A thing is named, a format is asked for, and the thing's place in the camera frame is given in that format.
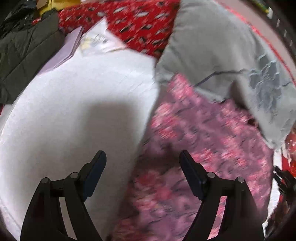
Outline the white paper documents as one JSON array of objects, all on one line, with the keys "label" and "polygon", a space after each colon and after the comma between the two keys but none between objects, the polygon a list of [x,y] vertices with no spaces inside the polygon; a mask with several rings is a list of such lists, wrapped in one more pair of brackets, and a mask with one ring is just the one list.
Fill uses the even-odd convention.
[{"label": "white paper documents", "polygon": [[126,48],[126,45],[108,30],[107,19],[103,17],[83,34],[79,48],[82,55],[88,56],[123,50]]}]

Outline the red stuffed toy in plastic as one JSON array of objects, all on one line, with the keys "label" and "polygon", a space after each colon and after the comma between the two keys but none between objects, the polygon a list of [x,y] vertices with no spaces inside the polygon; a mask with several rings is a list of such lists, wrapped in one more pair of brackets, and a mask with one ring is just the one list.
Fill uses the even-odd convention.
[{"label": "red stuffed toy in plastic", "polygon": [[295,130],[292,130],[286,140],[283,148],[282,167],[285,171],[296,177],[295,174]]}]

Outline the purple pink floral cloth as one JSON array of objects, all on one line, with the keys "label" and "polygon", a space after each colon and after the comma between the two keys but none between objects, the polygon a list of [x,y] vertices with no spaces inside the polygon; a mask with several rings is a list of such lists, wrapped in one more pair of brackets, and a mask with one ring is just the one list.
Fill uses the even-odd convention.
[{"label": "purple pink floral cloth", "polygon": [[273,150],[251,121],[233,101],[210,102],[183,75],[175,75],[147,127],[111,240],[184,238],[201,202],[179,165],[183,150],[220,178],[244,178],[265,221]]}]

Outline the red patterned blanket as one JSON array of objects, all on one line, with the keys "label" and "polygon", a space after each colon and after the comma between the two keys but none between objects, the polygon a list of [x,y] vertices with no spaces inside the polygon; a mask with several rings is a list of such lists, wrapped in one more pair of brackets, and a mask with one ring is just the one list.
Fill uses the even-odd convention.
[{"label": "red patterned blanket", "polygon": [[180,1],[96,1],[65,8],[59,28],[90,30],[106,18],[108,30],[130,49],[160,58],[172,33]]}]

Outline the dark green jacket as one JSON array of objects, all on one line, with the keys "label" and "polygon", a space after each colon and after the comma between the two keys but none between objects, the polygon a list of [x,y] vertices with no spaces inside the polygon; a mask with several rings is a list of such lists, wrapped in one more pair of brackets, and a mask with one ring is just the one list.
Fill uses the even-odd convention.
[{"label": "dark green jacket", "polygon": [[12,104],[61,49],[65,35],[58,24],[58,12],[52,9],[30,28],[1,39],[1,104]]}]

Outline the grey floral pillow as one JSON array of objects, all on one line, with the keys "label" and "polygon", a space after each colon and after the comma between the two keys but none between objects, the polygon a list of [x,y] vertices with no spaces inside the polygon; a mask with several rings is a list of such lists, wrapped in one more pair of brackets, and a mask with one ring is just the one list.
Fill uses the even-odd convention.
[{"label": "grey floral pillow", "polygon": [[216,1],[181,1],[156,80],[181,73],[212,101],[247,109],[271,148],[295,123],[295,84],[262,37]]}]

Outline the white quilted bedspread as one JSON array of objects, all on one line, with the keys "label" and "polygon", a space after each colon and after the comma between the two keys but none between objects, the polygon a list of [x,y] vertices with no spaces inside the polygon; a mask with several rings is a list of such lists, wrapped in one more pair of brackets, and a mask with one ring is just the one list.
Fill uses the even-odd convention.
[{"label": "white quilted bedspread", "polygon": [[159,96],[156,62],[132,50],[77,51],[31,81],[1,129],[1,214],[15,238],[39,181],[79,171],[99,150],[106,168],[85,205],[101,237],[109,234]]}]

